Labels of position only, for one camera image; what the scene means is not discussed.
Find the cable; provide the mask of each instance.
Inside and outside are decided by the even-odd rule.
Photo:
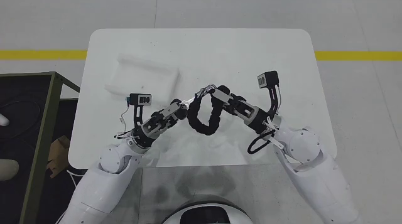
[[[20,136],[21,134],[24,134],[25,132],[27,132],[27,131],[30,130],[34,125],[36,125],[36,124],[38,123],[38,121],[39,121],[39,119],[40,119],[40,115],[41,115],[41,114],[40,114],[41,110],[40,110],[40,105],[39,105],[37,102],[35,102],[35,101],[32,101],[32,100],[17,100],[17,101],[10,102],[10,103],[8,103],[8,104],[2,105],[2,106],[0,107],[0,109],[6,108],[6,107],[9,107],[10,105],[14,105],[14,104],[18,104],[18,103],[32,103],[32,104],[35,104],[35,105],[36,105],[36,108],[38,109],[38,114],[37,114],[37,116],[36,116],[36,119],[34,120],[34,123],[32,123],[30,126],[28,126],[27,128],[25,128],[25,129],[22,130],[21,132],[15,134],[14,136],[11,136],[11,137],[0,137],[0,139],[14,139],[15,137],[18,137],[18,136]]]
[[[64,217],[65,212],[67,212],[67,210],[65,210],[64,213],[62,213],[62,215],[60,215],[60,217],[58,217],[58,220],[56,221],[56,224],[60,223],[60,221]]]
[[[75,173],[70,172],[69,170],[66,170],[66,171],[69,173],[69,175],[74,175],[77,177],[84,177],[84,174],[75,174]]]
[[[279,85],[278,85],[278,92],[279,92],[279,106],[278,106],[277,111],[279,111],[279,108],[281,108],[281,104],[282,104],[281,89],[280,89]]]
[[[66,172],[68,173],[68,175],[70,175],[71,180],[73,181],[75,188],[77,188],[77,184],[75,183],[73,175],[78,176],[78,177],[83,177],[84,175],[75,174],[75,173],[70,172],[69,170],[66,170]],[[60,223],[60,221],[62,220],[63,216],[65,215],[65,212],[67,212],[67,209],[62,213],[62,215],[60,215],[60,217],[58,217],[58,220],[56,221],[56,224]]]
[[[120,115],[120,121],[124,124],[124,131],[126,131],[126,121],[124,120],[123,115],[126,114],[128,109],[129,109],[129,106],[127,106],[127,109]]]
[[[262,139],[263,137],[266,137],[270,134],[274,134],[275,130],[271,130],[269,132],[266,132],[264,134],[261,134],[260,136],[258,136],[257,138],[255,138],[253,141],[251,141],[249,148],[247,148],[247,152],[249,154],[255,154],[258,151],[260,151],[262,148],[266,147],[271,141],[266,141],[264,144],[260,145],[259,147],[255,148],[254,150],[251,150],[251,148],[253,148],[253,146],[257,143],[257,141],[259,141],[260,139]]]

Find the black cable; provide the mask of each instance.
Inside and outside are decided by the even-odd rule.
[[[230,93],[230,90],[224,85],[221,85],[217,89],[226,94]],[[187,110],[188,124],[197,132],[210,136],[219,128],[220,115],[224,108],[224,103],[214,96],[211,96],[212,111],[208,121],[209,125],[204,125],[198,119],[198,112],[201,108],[201,99],[202,98],[195,97],[194,101],[189,105]]]
[[[41,114],[40,114],[40,113],[41,113],[41,109],[40,109],[40,105],[39,105],[37,102],[35,102],[35,101],[32,101],[32,100],[17,100],[17,101],[10,102],[10,103],[8,103],[8,104],[2,105],[2,106],[0,107],[0,109],[6,108],[6,107],[9,107],[10,105],[14,105],[14,104],[18,104],[18,103],[32,103],[32,104],[35,104],[35,105],[36,105],[36,108],[38,109],[38,113],[37,113],[37,115],[36,115],[36,119],[34,120],[34,123],[32,123],[30,126],[28,126],[27,128],[25,128],[24,130],[20,131],[19,133],[15,134],[15,135],[13,135],[13,136],[9,136],[9,137],[0,137],[0,139],[14,139],[15,137],[18,137],[18,136],[20,136],[21,134],[24,134],[25,132],[27,132],[27,131],[30,130],[34,125],[36,125],[36,124],[38,123],[38,121],[39,121],[39,119],[40,119],[40,116],[41,116]]]
[[[257,141],[259,141],[260,139],[262,139],[263,137],[266,137],[268,135],[274,134],[275,130],[271,130],[269,132],[266,132],[264,134],[261,134],[260,136],[258,136],[257,138],[255,138],[253,141],[251,141],[249,148],[247,148],[247,152],[249,154],[255,154],[258,151],[260,151],[262,148],[266,147],[269,143],[271,143],[271,141],[266,141],[264,144],[260,145],[259,147],[255,148],[254,150],[251,150],[251,148],[253,148],[253,146],[257,143]]]

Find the robot forearm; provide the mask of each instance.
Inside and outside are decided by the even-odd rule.
[[[165,110],[155,112],[142,122],[142,106],[151,104],[151,95],[131,94],[127,102],[134,106],[134,129],[115,136],[122,142],[104,149],[88,169],[74,191],[61,223],[100,223],[119,203],[143,154],[167,129],[184,119],[186,111],[179,100]],[[136,117],[140,107],[140,116]]]
[[[361,223],[349,183],[311,129],[294,131],[281,120],[275,139],[285,146],[274,146],[276,156],[301,197],[325,224]],[[301,164],[290,163],[285,154]]]
[[[118,147],[109,146],[100,159],[88,169],[77,185],[60,223],[100,223],[114,209],[127,189],[143,155],[131,151],[129,156],[120,157],[124,155],[123,152],[119,152],[122,149],[130,148],[125,142]],[[121,162],[126,162],[122,171],[118,173],[108,171],[118,169]]]

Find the white wire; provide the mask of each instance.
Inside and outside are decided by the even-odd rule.
[[[278,106],[277,111],[279,111],[279,108],[281,108],[281,104],[282,104],[281,89],[279,88],[279,86],[278,86],[278,91],[279,91],[279,106]]]
[[[78,177],[84,177],[84,175],[71,173],[69,170],[66,170],[66,171],[71,175],[78,176]]]
[[[73,175],[74,175],[74,176],[78,176],[78,177],[82,177],[82,176],[84,176],[84,175],[75,174],[75,173],[70,172],[69,170],[66,170],[66,172],[68,173],[68,175],[70,175],[71,180],[72,180],[73,183],[74,183],[74,186],[77,187],[77,184],[75,183],[75,180],[74,180]],[[58,224],[58,223],[62,220],[62,218],[63,218],[63,216],[65,215],[65,212],[66,212],[66,211],[67,211],[67,210],[65,210],[64,213],[62,213],[62,215],[60,215],[60,217],[58,217],[58,220],[56,221],[56,224]]]
[[[120,115],[120,120],[124,124],[124,131],[126,131],[126,121],[124,120],[123,115],[128,111],[128,108],[129,107],[127,107],[127,109]]]
[[[59,223],[60,220],[62,220],[62,218],[63,218],[63,216],[64,216],[64,214],[65,214],[66,211],[67,211],[67,210],[65,210],[64,213],[62,213],[62,215],[60,215],[60,217],[58,217],[58,220],[56,221],[56,224]]]

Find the white foam block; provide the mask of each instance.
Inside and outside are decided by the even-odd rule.
[[[153,104],[170,105],[179,74],[177,67],[127,54],[120,54],[117,61],[119,66],[110,84],[105,85],[108,92],[124,97],[131,93],[148,93],[152,95]]]

